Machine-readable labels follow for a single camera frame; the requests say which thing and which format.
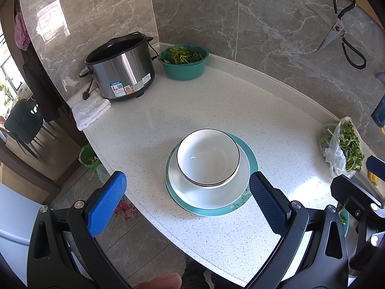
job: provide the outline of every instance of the black pants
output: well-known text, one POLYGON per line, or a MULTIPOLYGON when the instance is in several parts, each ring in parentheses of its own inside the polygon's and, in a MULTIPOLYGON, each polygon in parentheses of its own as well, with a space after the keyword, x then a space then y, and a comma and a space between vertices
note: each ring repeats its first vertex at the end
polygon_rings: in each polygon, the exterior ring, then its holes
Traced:
MULTIPOLYGON (((206 282, 205 276, 203 275, 205 271, 206 268, 204 266, 191 260, 184 270, 181 289, 210 289, 209 284, 206 282)), ((242 289, 241 286, 238 286, 217 274, 211 275, 211 281, 214 284, 215 289, 242 289)))

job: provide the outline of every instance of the stainless steel cooker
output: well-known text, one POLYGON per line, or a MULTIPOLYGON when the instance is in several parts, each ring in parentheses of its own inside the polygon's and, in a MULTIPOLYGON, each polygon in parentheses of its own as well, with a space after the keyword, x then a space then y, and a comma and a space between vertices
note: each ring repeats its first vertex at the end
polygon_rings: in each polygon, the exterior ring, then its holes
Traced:
POLYGON ((110 100, 141 96, 155 76, 153 60, 157 56, 150 55, 151 40, 140 32, 111 39, 85 59, 87 67, 79 77, 92 75, 102 96, 110 100))

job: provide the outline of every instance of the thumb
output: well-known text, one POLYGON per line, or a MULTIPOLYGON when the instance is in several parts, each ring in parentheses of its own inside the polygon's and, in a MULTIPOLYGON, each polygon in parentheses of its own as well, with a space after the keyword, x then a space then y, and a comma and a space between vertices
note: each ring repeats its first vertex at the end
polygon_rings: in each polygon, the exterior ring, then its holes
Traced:
POLYGON ((180 289, 181 286, 182 278, 178 273, 173 273, 157 277, 150 282, 142 282, 134 289, 180 289))

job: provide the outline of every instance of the white speckled countertop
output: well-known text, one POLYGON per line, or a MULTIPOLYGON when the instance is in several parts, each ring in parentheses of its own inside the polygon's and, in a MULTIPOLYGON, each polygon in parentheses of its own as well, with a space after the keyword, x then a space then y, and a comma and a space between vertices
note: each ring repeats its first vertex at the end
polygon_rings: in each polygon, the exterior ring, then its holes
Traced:
MULTIPOLYGON (((161 233, 213 272, 244 286, 279 235, 253 198, 220 217, 200 217, 176 205, 164 183, 170 151, 197 129, 229 131, 251 147, 259 170, 289 200, 324 209, 336 201, 318 135, 336 118, 282 82, 219 57, 211 56, 205 73, 192 81, 168 79, 158 62, 155 70, 142 97, 112 103, 85 134, 110 173, 126 174, 127 197, 161 233)), ((287 276, 294 274, 308 240, 306 234, 287 276)))

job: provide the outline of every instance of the silver screw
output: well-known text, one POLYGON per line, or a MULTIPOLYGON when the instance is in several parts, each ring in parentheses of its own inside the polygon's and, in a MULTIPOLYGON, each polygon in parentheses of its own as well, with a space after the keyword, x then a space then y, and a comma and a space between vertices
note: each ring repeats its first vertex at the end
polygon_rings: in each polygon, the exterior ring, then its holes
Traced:
POLYGON ((48 211, 48 206, 47 206, 47 205, 43 205, 43 206, 39 209, 39 211, 40 211, 41 213, 45 213, 46 211, 48 211))
POLYGON ((376 247, 377 242, 379 242, 379 238, 376 235, 370 237, 370 243, 372 244, 372 246, 376 247))
POLYGON ((373 210, 373 211, 378 211, 379 210, 379 207, 377 204, 374 204, 374 203, 371 203, 370 204, 370 208, 373 210))
POLYGON ((75 208, 82 208, 84 206, 84 201, 76 201, 75 208))
POLYGON ((334 213, 334 212, 336 211, 336 208, 335 208, 335 206, 333 206, 333 205, 328 205, 328 210, 329 210, 330 212, 334 213))
POLYGON ((300 202, 298 202, 298 201, 293 201, 293 202, 291 203, 291 205, 292 205, 292 207, 294 207, 294 208, 296 208, 296 209, 300 209, 301 206, 302 206, 302 204, 301 204, 300 202))

